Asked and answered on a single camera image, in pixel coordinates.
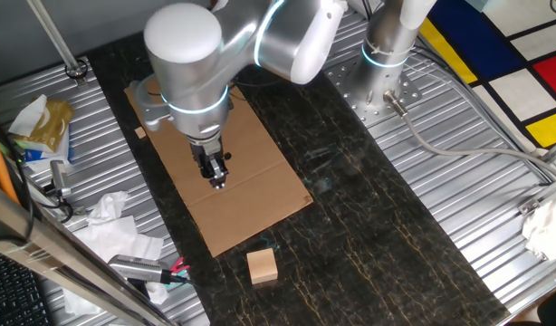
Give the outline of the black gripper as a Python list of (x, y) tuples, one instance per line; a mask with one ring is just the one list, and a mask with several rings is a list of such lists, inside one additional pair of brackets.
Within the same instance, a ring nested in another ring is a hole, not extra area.
[(201, 167), (203, 178), (215, 189), (225, 187), (229, 171), (225, 166), (223, 145), (221, 142), (207, 142), (202, 145), (190, 145), (195, 162)]

